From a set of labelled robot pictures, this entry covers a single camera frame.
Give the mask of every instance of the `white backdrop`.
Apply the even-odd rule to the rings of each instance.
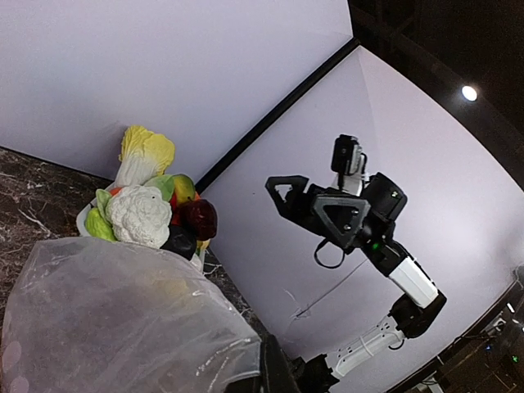
[[[198,179],[350,37],[346,0],[2,0],[0,146],[110,178],[144,124]]]
[[[331,184],[340,133],[358,136],[368,170],[382,171],[407,193],[395,239],[449,299],[427,334],[357,367],[332,389],[383,392],[446,347],[508,287],[524,248],[522,235],[509,237],[524,233],[524,194],[454,118],[359,48],[206,193],[219,212],[214,251],[290,355],[309,359],[356,338],[400,297],[370,263],[350,275],[364,260],[358,251],[338,270],[317,266],[320,239],[280,218],[264,190],[272,175]],[[339,259],[334,247],[323,254],[327,263]]]

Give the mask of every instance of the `plastic vegetable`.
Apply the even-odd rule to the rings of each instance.
[[[116,194],[120,192],[121,189],[122,187],[113,188],[112,190],[109,190],[109,193],[111,194],[112,197],[114,197]]]
[[[216,236],[218,218],[216,210],[208,201],[200,199],[179,207],[180,223],[197,240],[205,241]]]
[[[142,185],[153,176],[164,174],[174,160],[174,144],[162,134],[132,125],[125,132],[119,158],[122,165],[115,187]]]
[[[171,206],[156,187],[123,187],[109,200],[106,217],[122,242],[160,248],[169,237]]]
[[[162,192],[162,199],[169,202],[174,192],[173,178],[174,176],[172,174],[162,174],[161,176],[155,176],[147,180],[144,186],[158,188],[160,192]]]
[[[161,249],[172,251],[190,260],[197,250],[197,238],[185,228],[170,225],[169,238]]]
[[[110,242],[116,242],[115,234],[111,226],[102,218],[100,210],[93,207],[85,220],[85,228],[93,237],[99,237]]]
[[[97,208],[100,212],[100,216],[107,221],[106,219],[106,206],[107,202],[111,199],[111,194],[106,190],[97,189]]]

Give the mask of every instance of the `clear plastic bag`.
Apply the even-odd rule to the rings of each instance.
[[[259,374],[260,339],[183,257],[95,237],[38,242],[7,303],[16,393],[221,392]]]

